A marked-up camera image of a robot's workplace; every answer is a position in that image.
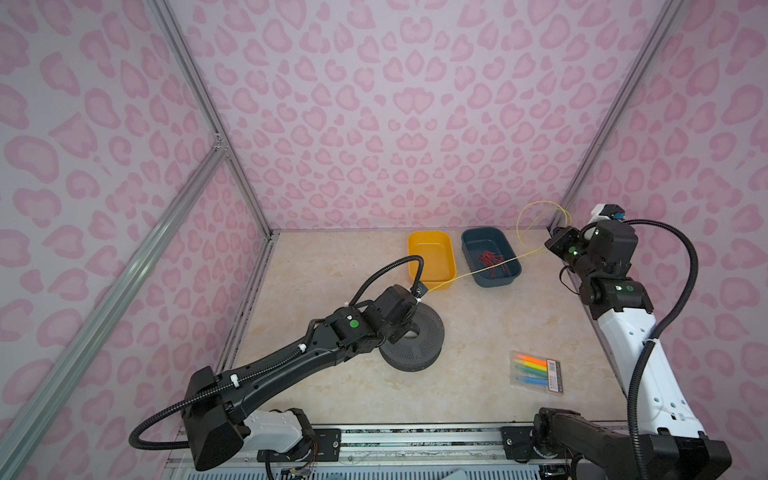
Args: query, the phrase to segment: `pink leopard print wall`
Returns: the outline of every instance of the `pink leopard print wall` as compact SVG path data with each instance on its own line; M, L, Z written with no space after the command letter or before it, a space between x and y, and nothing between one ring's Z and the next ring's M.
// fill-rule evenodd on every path
M768 458L768 4L696 0L624 114L575 209L596 203L678 226L700 273L661 337L707 433L728 442L728 478L765 478ZM631 275L661 318L687 278L671 235L637 229Z
M156 478L168 452L133 449L128 433L216 363L261 243L222 165L19 479ZM143 438L172 441L180 424Z
M141 0L0 7L0 435L213 143Z
M296 229L559 200L661 2L171 4L268 221Z

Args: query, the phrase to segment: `highlighter pen set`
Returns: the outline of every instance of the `highlighter pen set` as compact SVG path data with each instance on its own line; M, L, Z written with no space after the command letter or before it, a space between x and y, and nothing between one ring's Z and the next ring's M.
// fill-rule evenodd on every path
M530 353L512 351L511 383L524 389L563 394L560 362Z

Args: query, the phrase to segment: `red wire bundle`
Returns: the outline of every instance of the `red wire bundle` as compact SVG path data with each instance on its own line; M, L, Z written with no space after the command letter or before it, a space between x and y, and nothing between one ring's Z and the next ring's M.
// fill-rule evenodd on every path
M490 250L486 250L480 257L478 257L478 262L482 263L486 267L499 265L503 261L504 256L502 256L500 253L491 252ZM502 269L504 269L504 271L509 274L509 269L507 268L506 263L502 265ZM493 278L495 272L495 268L491 270L491 278Z

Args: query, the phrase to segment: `yellow wire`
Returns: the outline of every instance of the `yellow wire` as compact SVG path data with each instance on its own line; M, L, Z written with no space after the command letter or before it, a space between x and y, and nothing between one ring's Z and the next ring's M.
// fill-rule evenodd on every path
M532 249L532 248L530 248L528 245L526 245L526 244L525 244L525 242L523 241L523 238L522 238L522 236L520 235L520 219L523 217L523 213L525 213L525 211L526 211L526 210L527 210L529 207L532 207L532 206L534 206L534 205L536 205L536 204L553 204L553 205L555 206L555 208L553 208L553 209L550 209L550 210L547 210L547 212L548 212L548 211L553 211L553 210L560 210L560 211L561 211L561 212L563 212L563 214L565 215L565 223L569 223L569 224L571 224L571 225L573 224L573 217L571 216L571 213L570 213L570 212L568 212L568 210L564 209L564 208L563 208L563 207L562 207L560 204L558 204L557 202L553 202L553 201L551 201L551 200L539 200L539 201L537 201L537 202L531 202L531 203L529 203L528 205L526 205L525 207L523 207L523 209L522 209L522 210L520 210L520 214L518 215L518 221L515 223L515 232L516 232L516 233L517 233L517 235L518 235L518 241L519 241L519 242L520 242L520 243L521 243L521 244L522 244L522 245L523 245L525 248L527 248L527 249L529 249L529 250L533 250L533 249ZM531 223L531 225L529 225L529 226L528 226L528 228L526 228L526 229L525 229L525 232L527 232L527 231L528 231L528 229L530 229L530 228L531 228L531 227L532 227L532 226L533 226L533 225L536 223L536 220L538 220L538 219L541 217L541 215L539 215L538 217L536 217L536 218L535 218L535 220L534 220L534 221Z
M524 246L525 248L527 248L527 249L529 249L529 250L533 250L532 248L530 248L528 245L526 245L526 244L525 244L525 242L523 241L523 237L525 237L525 234L526 234L526 233L527 233L527 232L528 232L528 231L531 229L531 227L533 227L533 226L536 224L536 221L537 221L538 219L540 219L540 218L541 218L541 217L543 217L544 215L548 214L549 212L552 212L552 211L556 211L556 210L560 210L560 209L558 209L558 208L556 207L556 208L550 208L549 210L545 210L545 211L541 212L541 213L538 215L538 217L536 217L535 219L533 219L533 221L531 222L531 224L530 224L530 225L528 225L528 228L526 228L525 230L523 230L523 234L522 234L522 235L521 235L521 234L519 233L519 231L518 231L518 241L519 241L520 243L522 243L522 244L523 244L523 246Z
M526 233L526 232L528 232L528 230L529 230L531 227L533 227L533 225L535 225L535 224L536 224L536 220L538 220L539 218L541 218L541 216L542 216L542 215L548 214L549 212L552 212L552 211L554 211L554 210L559 210L559 211L563 212L563 214L565 215L565 223L568 223L568 224L570 224L570 225L573 225L573 217L571 216L571 213L570 213L570 212L568 212L568 210L564 209L564 208L563 208L563 207L562 207L560 204L558 204L557 202L553 202L553 201L551 201L551 200L539 200L539 201L537 201L537 202L532 202L532 203L530 203L530 204L526 205L525 207L523 207L523 209L522 209L522 210L520 210L520 214L518 215L518 221L517 221L517 223L515 224L515 232L516 232L516 233L517 233L517 235L518 235L518 240L519 240L519 242L520 242L520 243L522 243L522 245L523 245L523 246L525 246L525 248L527 248L527 249L529 249L529 250L530 250L528 253L523 253L522 255L517 255L515 258L510 258L510 259L504 260L504 261L503 261L503 262L501 262L501 263L496 263L495 265L487 266L486 268L483 268L483 269L480 269L480 270L476 270L476 271L474 271L474 272L465 273L464 275L461 275L461 276L455 276L454 278L451 278L451 279L450 279L450 280L448 280L447 282L443 282L443 283L440 283L440 284L439 284L438 286L436 286L435 288L431 288L431 289L427 290L427 293L429 293L429 292L432 292L433 290L437 290L438 288L440 288L440 287L441 287L441 286L443 286L443 285L448 285L448 284L449 284L449 283L451 283L451 282L455 282L456 280L458 280L458 279L460 279L460 278L464 278L465 276L470 276L470 275L474 275L475 273L485 272L486 270L490 270L491 268L496 268L496 267L497 267L497 266L499 266L499 265L504 265L505 263L507 263L507 262L511 262L511 261L513 261L513 260L517 260L518 258L522 258L522 257L525 257L525 256L527 256L527 255L531 255L532 253L538 253L538 252L542 252L542 251L546 250L546 248L545 248L545 247L541 247L541 248L538 248L538 249L536 249L536 250L533 250L533 249L532 249L532 248L530 248L528 245L526 245L526 244L525 244L525 242L523 242L522 236L520 235L520 219L521 219L521 218L522 218L522 216L523 216L523 212L525 212L525 211L526 211L526 210L527 210L527 209L528 209L530 206L532 206L532 205L535 205L535 204L553 204L553 205L554 205L554 208L551 208L551 209L549 209L549 210L546 210L544 213L542 213L542 214L539 214L539 215L538 215L538 217L536 217L536 218L533 220L533 222L531 223L531 225L529 225L529 226L528 226L528 228L526 228L526 229L523 231L523 235L525 235L525 233Z
M457 276L457 277L451 278L451 279L450 279L450 280L448 280L447 282L443 282L443 283L440 283L440 284L439 284L438 286L436 286L435 288L431 288L431 289L427 290L427 293L429 293L429 292L432 292L433 290L437 290L438 288L440 288L440 287L441 287L441 286L443 286L443 285L448 285L448 284L449 284L449 283L451 283L451 282L455 282L456 280L458 280L458 279L460 279L460 278L464 278L465 276L470 276L470 275L472 275L472 274L474 274L474 273L485 272L486 270L490 270L491 268L496 268L496 267L497 267L497 266L499 266L499 265L504 265L504 264L505 264L505 263L507 263L507 262L511 262L511 261L513 261L513 260L517 260L518 258L522 258L522 257L525 257L526 255L530 255L530 254L532 254L532 253L538 253L538 252L541 252L541 251L543 251L543 250L546 250L546 249L545 249L544 247L542 247L542 248L540 248L540 249L538 249L538 250L533 250L533 251L531 251L531 252L528 252L528 253L523 253L522 255L517 255L515 258L511 258L511 259L509 259L509 260L504 260L504 261L503 261L503 262L501 262L501 263L496 263L495 265L487 266L486 268L484 268L484 269L482 269L482 270L476 270L476 271L474 271L474 272L465 273L464 275L461 275L461 276Z

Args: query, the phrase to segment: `product label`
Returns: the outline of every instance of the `product label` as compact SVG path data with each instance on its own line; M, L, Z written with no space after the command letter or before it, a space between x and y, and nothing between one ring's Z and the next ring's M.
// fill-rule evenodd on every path
M549 391L563 393L563 381L560 374L560 362L547 359L547 377L549 379Z

